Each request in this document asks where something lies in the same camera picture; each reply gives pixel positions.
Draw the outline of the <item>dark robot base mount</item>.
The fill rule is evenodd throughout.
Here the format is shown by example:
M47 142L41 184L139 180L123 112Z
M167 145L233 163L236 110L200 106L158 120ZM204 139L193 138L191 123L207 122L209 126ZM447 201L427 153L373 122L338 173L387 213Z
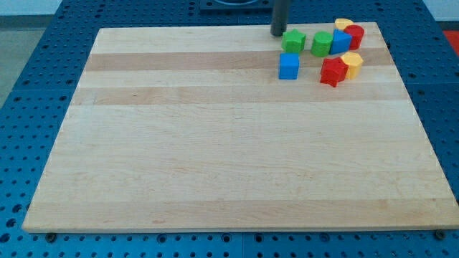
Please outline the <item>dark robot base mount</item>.
M273 0L199 0L200 12L271 10Z

